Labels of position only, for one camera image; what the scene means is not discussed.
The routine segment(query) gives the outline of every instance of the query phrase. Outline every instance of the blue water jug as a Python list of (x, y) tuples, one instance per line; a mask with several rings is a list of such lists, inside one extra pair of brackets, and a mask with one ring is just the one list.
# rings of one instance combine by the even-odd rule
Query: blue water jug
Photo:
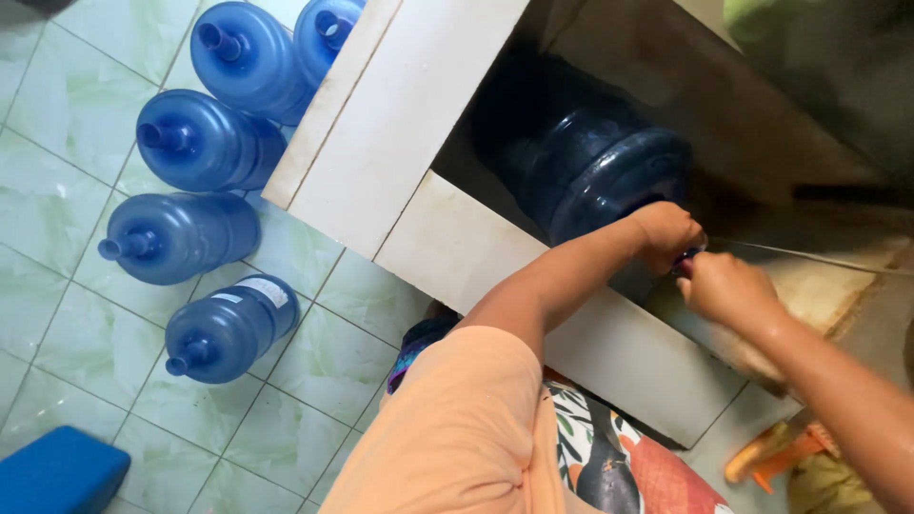
[(365, 6), (363, 0), (313, 0), (295, 22), (295, 57), (317, 91)]
[(165, 369), (207, 384), (234, 380), (292, 330), (299, 315), (287, 283), (267, 274), (246, 277), (178, 309), (165, 329)]
[(285, 151), (275, 125), (191, 90), (155, 95), (136, 121), (143, 161), (184, 191), (263, 189)]
[(473, 144), (552, 245), (658, 200), (682, 203), (689, 144), (564, 61), (509, 60), (481, 91)]
[(147, 194), (114, 210), (99, 253), (138, 280), (170, 285), (243, 259), (259, 244), (260, 220), (244, 198)]
[(302, 120), (316, 91), (298, 69), (289, 33), (246, 2), (207, 9), (191, 30), (190, 57), (221, 102), (283, 125)]

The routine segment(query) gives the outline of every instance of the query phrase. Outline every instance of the blue plastic object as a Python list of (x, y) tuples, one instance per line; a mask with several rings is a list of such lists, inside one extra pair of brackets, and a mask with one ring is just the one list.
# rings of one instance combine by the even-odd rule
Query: blue plastic object
[(682, 203), (689, 144), (550, 58), (496, 72), (473, 114), (483, 163), (559, 245), (657, 200)]
[(298, 15), (293, 37), (295, 57), (314, 91), (321, 86), (364, 6), (363, 0), (313, 0)]
[(207, 9), (191, 31), (190, 57), (220, 102), (283, 125), (302, 120), (316, 91), (298, 69), (289, 33), (246, 2)]
[(134, 278), (178, 284), (257, 250), (257, 211), (231, 193), (172, 193), (127, 198), (108, 221), (101, 257)]
[(244, 374), (298, 323), (292, 288), (267, 274), (245, 277), (181, 307), (165, 329), (165, 369), (207, 384)]
[(99, 514), (128, 467), (123, 451), (60, 426), (0, 461), (0, 512)]
[(275, 125), (191, 90), (155, 95), (136, 121), (143, 161), (184, 191), (262, 189), (285, 151)]

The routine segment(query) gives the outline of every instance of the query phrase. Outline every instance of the blue stool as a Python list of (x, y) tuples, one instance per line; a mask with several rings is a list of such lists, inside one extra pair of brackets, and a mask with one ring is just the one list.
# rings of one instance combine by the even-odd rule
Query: blue stool
[(0, 461), (0, 512), (99, 514), (128, 467), (123, 451), (60, 426)]

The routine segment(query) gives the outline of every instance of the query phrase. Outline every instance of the water jug neck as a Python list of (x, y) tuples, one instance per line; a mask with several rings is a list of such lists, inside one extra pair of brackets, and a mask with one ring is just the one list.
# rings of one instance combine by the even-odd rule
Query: water jug neck
[(244, 52), (244, 45), (237, 37), (211, 23), (200, 24), (197, 28), (197, 37), (207, 50), (226, 62), (238, 60)]
[(343, 47), (345, 39), (352, 32), (352, 25), (352, 20), (338, 16), (333, 11), (324, 10), (314, 17), (314, 28), (321, 35), (325, 45), (335, 52)]
[(99, 254), (108, 261), (116, 261), (122, 257), (136, 257), (148, 253), (154, 244), (155, 234), (152, 232), (124, 234), (101, 240)]
[(180, 377), (195, 366), (208, 364), (216, 359), (216, 346), (205, 340), (191, 341), (181, 353), (165, 361), (165, 370)]
[(178, 152), (190, 146), (190, 127), (143, 123), (136, 127), (136, 141), (148, 148)]

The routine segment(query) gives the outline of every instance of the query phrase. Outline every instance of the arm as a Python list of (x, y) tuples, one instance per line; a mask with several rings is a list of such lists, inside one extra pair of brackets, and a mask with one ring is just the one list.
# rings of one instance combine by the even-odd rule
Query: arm
[(543, 363), (543, 339), (635, 256), (669, 270), (701, 227), (675, 204), (657, 202), (540, 255), (492, 289), (456, 328), (482, 325), (518, 336)]
[(914, 512), (914, 400), (797, 321), (765, 273), (732, 255), (699, 253), (679, 279), (702, 316), (755, 345), (786, 377), (874, 496)]

